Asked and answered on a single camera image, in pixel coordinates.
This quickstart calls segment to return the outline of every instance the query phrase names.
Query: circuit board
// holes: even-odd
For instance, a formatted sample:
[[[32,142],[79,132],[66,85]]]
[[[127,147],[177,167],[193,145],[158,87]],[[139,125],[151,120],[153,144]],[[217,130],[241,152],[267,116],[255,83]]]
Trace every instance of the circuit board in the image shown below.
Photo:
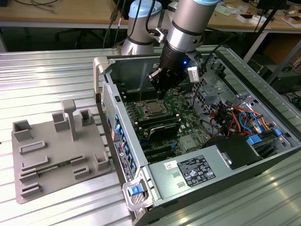
[[[200,124],[198,116],[191,110],[187,98],[181,92],[169,91],[163,100],[147,99],[125,103],[125,107],[144,154],[149,162],[157,162],[185,153],[196,151],[210,139],[206,129]],[[154,127],[168,130],[160,136],[170,133],[167,138],[151,138],[151,131],[140,123],[155,121]]]

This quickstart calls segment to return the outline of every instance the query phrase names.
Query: motherboard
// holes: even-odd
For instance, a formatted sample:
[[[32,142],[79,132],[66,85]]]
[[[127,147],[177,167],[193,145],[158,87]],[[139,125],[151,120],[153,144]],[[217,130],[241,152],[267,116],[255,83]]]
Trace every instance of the motherboard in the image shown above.
[[[131,94],[125,107],[150,163],[196,151],[210,139],[180,88],[162,100],[155,93],[136,93],[136,98]]]

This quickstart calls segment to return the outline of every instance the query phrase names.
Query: power supply label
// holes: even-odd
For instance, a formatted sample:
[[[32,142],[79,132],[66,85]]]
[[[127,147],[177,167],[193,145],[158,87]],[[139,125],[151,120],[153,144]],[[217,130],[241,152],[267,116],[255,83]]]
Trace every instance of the power supply label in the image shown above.
[[[178,167],[189,187],[194,187],[216,177],[202,155],[179,162]]]
[[[132,181],[133,178],[132,178],[131,170],[128,167],[128,164],[127,164],[127,156],[123,152],[123,148],[121,146],[120,141],[114,142],[114,145],[115,145],[115,149],[116,149],[116,152],[117,152],[117,155],[118,155],[118,158],[119,158],[119,162],[120,162],[121,167],[122,167],[123,174],[126,178],[126,181],[127,182]]]

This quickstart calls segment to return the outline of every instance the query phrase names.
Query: metal workbench surface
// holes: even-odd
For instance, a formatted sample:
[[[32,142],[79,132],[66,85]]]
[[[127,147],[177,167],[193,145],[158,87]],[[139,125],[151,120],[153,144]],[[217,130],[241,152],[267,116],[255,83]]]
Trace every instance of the metal workbench surface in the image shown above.
[[[214,46],[202,47],[211,50]],[[235,57],[224,48],[224,54]],[[0,55],[0,224],[1,225],[132,225],[116,172],[94,178],[34,201],[15,201],[12,122],[51,120],[60,101],[75,99],[79,110],[89,108],[99,132],[103,128],[93,98],[93,59],[111,50],[74,50]],[[250,68],[248,79],[254,80]],[[239,89],[239,84],[232,86]],[[262,81],[258,87],[267,92]],[[273,93],[271,102],[301,129],[299,117]],[[197,202],[154,225],[301,225],[301,152],[263,174]]]

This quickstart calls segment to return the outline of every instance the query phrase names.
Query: chair leg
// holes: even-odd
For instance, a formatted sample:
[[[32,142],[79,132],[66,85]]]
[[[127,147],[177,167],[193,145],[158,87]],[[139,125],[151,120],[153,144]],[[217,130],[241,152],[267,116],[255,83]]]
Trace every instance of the chair leg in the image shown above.
[[[91,34],[93,37],[97,38],[98,40],[103,41],[103,37],[100,36],[100,35],[98,35],[98,34],[95,34],[93,31],[87,30],[87,33],[88,33],[88,34]]]
[[[28,27],[24,27],[23,29],[24,29],[26,38],[30,38],[31,35],[30,35],[30,32],[29,32],[29,28]]]
[[[75,49],[78,49],[79,48],[79,46],[80,46],[80,41],[81,41],[81,39],[82,39],[82,37],[83,36],[85,36],[86,35],[86,30],[82,30],[80,33],[79,33],[79,36],[78,36],[78,38],[77,38],[77,40],[76,40],[76,43],[75,43]]]
[[[70,29],[65,29],[65,30],[56,32],[55,33],[55,40],[60,40],[60,34],[78,32],[78,31],[81,31],[81,29],[80,28],[70,28]]]

